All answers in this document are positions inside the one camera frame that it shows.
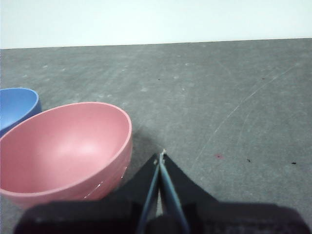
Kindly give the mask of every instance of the bowl rim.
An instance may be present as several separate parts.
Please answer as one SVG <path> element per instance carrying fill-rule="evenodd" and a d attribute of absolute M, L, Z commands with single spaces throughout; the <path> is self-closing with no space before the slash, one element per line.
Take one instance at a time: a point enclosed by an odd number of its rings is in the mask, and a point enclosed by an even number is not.
<path fill-rule="evenodd" d="M 128 145 L 130 139 L 131 139 L 131 135 L 132 135 L 132 123 L 131 123 L 131 119 L 129 117 L 129 115 L 124 111 L 122 110 L 120 107 L 118 106 L 115 106 L 115 105 L 112 105 L 112 104 L 109 104 L 109 103 L 105 103 L 105 102 L 96 102 L 96 101 L 88 101 L 88 102 L 77 102 L 77 103 L 70 103 L 70 104 L 66 104 L 66 105 L 62 105 L 62 106 L 57 106 L 57 107 L 54 107 L 52 109 L 49 109 L 49 110 L 46 110 L 46 111 L 43 111 L 35 116 L 32 116 L 30 118 L 28 118 L 27 120 L 19 123 L 18 125 L 16 125 L 14 128 L 10 129 L 7 133 L 5 133 L 1 138 L 0 138 L 0 143 L 2 141 L 2 139 L 4 139 L 8 134 L 10 134 L 12 131 L 14 131 L 16 128 L 18 128 L 19 126 L 23 125 L 23 124 L 27 124 L 27 122 L 33 118 L 37 118 L 41 115 L 44 115 L 45 113 L 47 112 L 50 112 L 50 111 L 53 111 L 53 110 L 56 110 L 56 109 L 60 109 L 60 108 L 64 108 L 64 107 L 67 107 L 67 106 L 73 106 L 73 105 L 84 105 L 84 104 L 98 104 L 98 105 L 106 105 L 106 106 L 110 106 L 110 107 L 113 107 L 117 110 L 119 110 L 127 119 L 128 121 L 128 125 L 129 125 L 129 128 L 128 128 L 128 134 L 127 134 L 127 137 L 122 145 L 122 147 L 114 154 L 113 157 L 110 158 L 110 160 L 108 160 L 99 170 L 91 173 L 90 175 L 88 176 L 85 176 L 81 179 L 78 179 L 77 181 L 73 182 L 73 183 L 70 183 L 70 184 L 67 184 L 67 185 L 64 185 L 64 186 L 61 186 L 59 188 L 55 188 L 55 189 L 50 189 L 50 190 L 46 190 L 46 191 L 41 191 L 41 192 L 33 192 L 33 193 L 19 193 L 19 192 L 13 192 L 13 191 L 8 191 L 8 190 L 5 190 L 3 188 L 0 187 L 0 193 L 3 194 L 3 195 L 7 195 L 7 196 L 13 196 L 13 197 L 23 197 L 23 198 L 33 198 L 33 197 L 36 197 L 36 196 L 44 196 L 44 195 L 51 195 L 51 194 L 55 194 L 55 193 L 58 193 L 60 191 L 65 191 L 65 190 L 68 190 L 70 188 L 73 188 L 79 184 L 81 184 L 82 182 L 86 181 L 86 180 L 89 180 L 90 178 L 94 177 L 96 174 L 98 174 L 99 172 L 101 172 L 103 169 L 105 169 L 107 166 L 109 166 L 123 151 L 124 149 L 126 148 L 126 146 Z"/>
<path fill-rule="evenodd" d="M 21 121 L 23 118 L 25 118 L 38 105 L 38 102 L 39 102 L 39 95 L 38 95 L 38 93 L 35 90 L 29 89 L 29 88 L 24 88 L 24 87 L 6 88 L 6 89 L 0 89 L 0 92 L 11 90 L 11 89 L 31 91 L 31 93 L 36 95 L 36 101 L 35 101 L 34 105 L 22 117 L 20 117 L 19 119 L 17 119 L 14 122 L 6 124 L 4 127 L 0 126 L 1 131 L 5 130 L 7 128 L 10 128 L 12 125 L 14 125 L 15 123 Z"/>

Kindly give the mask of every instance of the bowl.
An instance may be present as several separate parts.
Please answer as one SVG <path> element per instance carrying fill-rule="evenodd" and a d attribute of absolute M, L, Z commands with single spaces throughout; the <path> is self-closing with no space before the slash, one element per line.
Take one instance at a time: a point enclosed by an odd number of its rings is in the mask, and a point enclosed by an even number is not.
<path fill-rule="evenodd" d="M 127 113 L 82 102 L 33 116 L 1 139 L 0 192 L 22 208 L 95 200 L 120 182 L 132 153 Z"/>
<path fill-rule="evenodd" d="M 38 94 L 26 88 L 1 89 L 0 107 L 0 137 L 14 126 L 41 112 Z"/>

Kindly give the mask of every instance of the blue bowl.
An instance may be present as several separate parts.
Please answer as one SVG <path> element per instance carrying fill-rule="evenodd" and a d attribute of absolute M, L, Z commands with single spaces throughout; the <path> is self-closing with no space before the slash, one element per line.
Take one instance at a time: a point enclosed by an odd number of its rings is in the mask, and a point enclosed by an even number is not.
<path fill-rule="evenodd" d="M 19 123 L 41 112 L 38 94 L 31 89 L 0 90 L 0 137 Z"/>

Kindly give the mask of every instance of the gray floor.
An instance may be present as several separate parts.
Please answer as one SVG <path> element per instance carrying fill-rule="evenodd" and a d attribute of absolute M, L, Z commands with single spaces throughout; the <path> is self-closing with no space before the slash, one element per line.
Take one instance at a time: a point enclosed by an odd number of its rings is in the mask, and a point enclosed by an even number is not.
<path fill-rule="evenodd" d="M 44 110 L 126 110 L 124 181 L 166 148 L 217 199 L 289 206 L 312 227 L 312 39 L 2 50 L 1 88 L 20 86 Z M 21 213 L 1 199 L 2 233 Z"/>

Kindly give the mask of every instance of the red stain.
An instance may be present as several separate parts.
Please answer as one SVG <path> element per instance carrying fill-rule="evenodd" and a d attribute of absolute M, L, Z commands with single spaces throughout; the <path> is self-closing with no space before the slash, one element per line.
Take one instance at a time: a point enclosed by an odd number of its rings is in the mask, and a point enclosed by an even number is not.
<path fill-rule="evenodd" d="M 224 159 L 222 154 L 215 154 L 214 155 L 217 159 Z"/>

